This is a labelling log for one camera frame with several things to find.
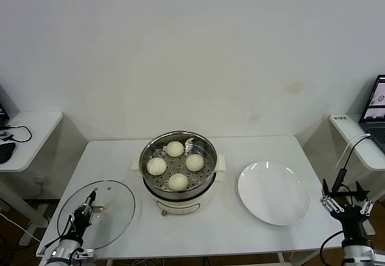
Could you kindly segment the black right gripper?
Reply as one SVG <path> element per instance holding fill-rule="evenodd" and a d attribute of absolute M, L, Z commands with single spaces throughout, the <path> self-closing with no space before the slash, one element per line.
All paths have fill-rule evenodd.
<path fill-rule="evenodd" d="M 343 243 L 368 243 L 363 222 L 367 220 L 366 215 L 370 215 L 374 202 L 368 199 L 369 191 L 362 188 L 356 181 L 356 198 L 360 206 L 345 205 L 343 207 L 331 197 L 325 179 L 322 180 L 322 190 L 320 202 L 325 210 L 342 225 L 344 240 Z"/>

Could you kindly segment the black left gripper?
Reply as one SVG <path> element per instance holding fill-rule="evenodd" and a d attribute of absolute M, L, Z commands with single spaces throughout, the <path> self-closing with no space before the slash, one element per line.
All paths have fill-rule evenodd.
<path fill-rule="evenodd" d="M 92 204 L 96 199 L 96 191 L 93 190 L 86 198 L 84 204 L 73 212 L 73 221 L 70 227 L 71 239 L 82 243 L 85 230 L 90 225 Z"/>

